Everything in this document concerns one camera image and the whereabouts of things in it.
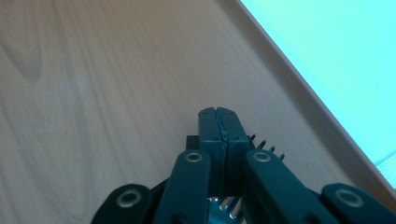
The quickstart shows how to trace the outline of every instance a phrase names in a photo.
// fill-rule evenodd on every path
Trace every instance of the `wood grain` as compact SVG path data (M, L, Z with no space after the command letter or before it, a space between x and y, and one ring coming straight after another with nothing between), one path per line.
M209 106L309 188L351 184L217 2L0 1L0 222L89 223L168 177Z

